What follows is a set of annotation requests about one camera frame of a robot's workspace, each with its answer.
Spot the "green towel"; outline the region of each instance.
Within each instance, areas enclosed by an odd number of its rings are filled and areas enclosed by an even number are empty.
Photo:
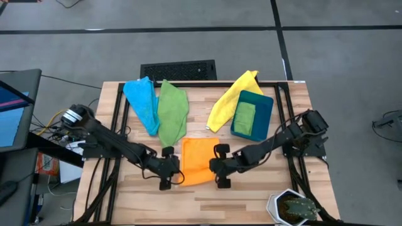
[[[234,114],[234,132],[250,136],[253,130],[255,113],[256,106],[254,104],[239,102]]]
[[[158,136],[162,147],[172,146],[186,135],[187,114],[186,91],[174,87],[167,80],[163,80],[158,104],[160,120]]]

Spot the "succulent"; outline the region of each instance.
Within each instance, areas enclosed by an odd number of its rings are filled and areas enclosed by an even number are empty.
[[[296,215],[307,220],[316,220],[317,213],[320,211],[309,198],[295,198],[285,201],[285,204],[289,207],[286,211],[288,214]]]

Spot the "yellow towel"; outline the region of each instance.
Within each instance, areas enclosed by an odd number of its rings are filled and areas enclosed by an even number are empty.
[[[228,91],[215,103],[209,115],[207,129],[217,132],[229,119],[234,116],[240,92],[247,90],[264,95],[255,79],[258,71],[246,71],[238,78]]]

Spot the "potted plant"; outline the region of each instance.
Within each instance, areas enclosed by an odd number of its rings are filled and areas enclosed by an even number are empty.
[[[311,199],[292,189],[271,195],[266,209],[276,223],[288,226],[299,226],[307,220],[316,220],[320,211]]]

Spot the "white pot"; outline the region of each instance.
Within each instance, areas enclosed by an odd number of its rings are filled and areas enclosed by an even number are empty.
[[[298,222],[296,224],[290,224],[290,223],[282,220],[282,218],[279,217],[277,201],[278,201],[279,197],[282,196],[283,194],[285,194],[286,192],[292,192],[293,194],[297,195],[300,198],[305,198],[303,195],[293,191],[292,189],[286,189],[285,191],[282,191],[280,194],[274,194],[269,197],[268,203],[266,205],[266,211],[268,211],[268,213],[271,215],[271,217],[275,221],[275,223],[282,223],[283,225],[287,225],[287,226],[300,226],[304,222],[306,222],[307,219],[303,219],[301,222]]]

